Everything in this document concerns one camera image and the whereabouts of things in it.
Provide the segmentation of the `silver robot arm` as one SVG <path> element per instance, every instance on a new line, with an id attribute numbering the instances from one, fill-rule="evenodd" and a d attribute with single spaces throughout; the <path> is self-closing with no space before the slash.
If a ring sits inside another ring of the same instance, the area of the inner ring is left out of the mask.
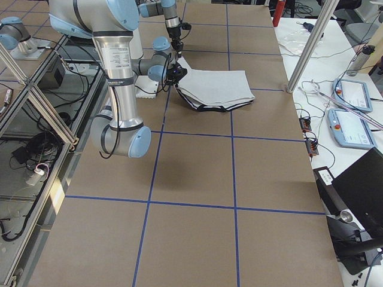
<path id="1" fill-rule="evenodd" d="M 142 17 L 164 16 L 165 26 L 168 36 L 171 39 L 171 46 L 175 50 L 177 57 L 182 57 L 184 43 L 181 36 L 182 30 L 191 31 L 190 23 L 183 22 L 177 13 L 176 1 L 163 0 L 138 5 L 139 13 Z"/>
<path id="2" fill-rule="evenodd" d="M 139 75 L 164 85 L 177 84 L 187 75 L 178 63 L 182 56 L 182 21 L 175 1 L 139 4 L 137 1 L 49 1 L 53 29 L 91 39 L 104 68 L 109 100 L 92 122 L 90 137 L 103 158 L 123 155 L 140 158 L 151 142 L 136 106 Z M 133 59 L 130 52 L 140 17 L 163 15 L 168 37 L 153 41 L 149 59 Z"/>

